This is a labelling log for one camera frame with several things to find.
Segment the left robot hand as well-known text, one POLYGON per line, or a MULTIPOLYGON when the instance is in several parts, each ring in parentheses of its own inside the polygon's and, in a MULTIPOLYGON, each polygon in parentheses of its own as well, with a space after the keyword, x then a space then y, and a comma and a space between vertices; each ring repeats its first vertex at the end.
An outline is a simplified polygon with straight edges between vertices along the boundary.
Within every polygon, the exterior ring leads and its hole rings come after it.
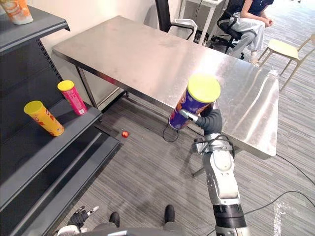
POLYGON ((85 206, 81 206, 71 216, 67 224, 74 225, 81 228, 83 227, 85 221, 89 218, 89 216, 94 214, 96 211, 98 211, 98 209, 99 209, 99 206, 95 206, 94 208, 91 208, 90 210, 86 211, 85 206))

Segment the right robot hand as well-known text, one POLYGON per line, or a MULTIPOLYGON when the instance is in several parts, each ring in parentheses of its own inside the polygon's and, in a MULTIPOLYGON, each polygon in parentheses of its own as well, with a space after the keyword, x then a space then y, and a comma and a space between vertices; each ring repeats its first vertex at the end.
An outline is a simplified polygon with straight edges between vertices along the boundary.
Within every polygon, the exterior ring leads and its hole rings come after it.
POLYGON ((204 132, 204 136, 220 134, 222 131, 221 112, 219 109, 214 109, 212 103, 207 105, 198 115, 185 109, 181 109, 179 114, 200 127, 204 132))

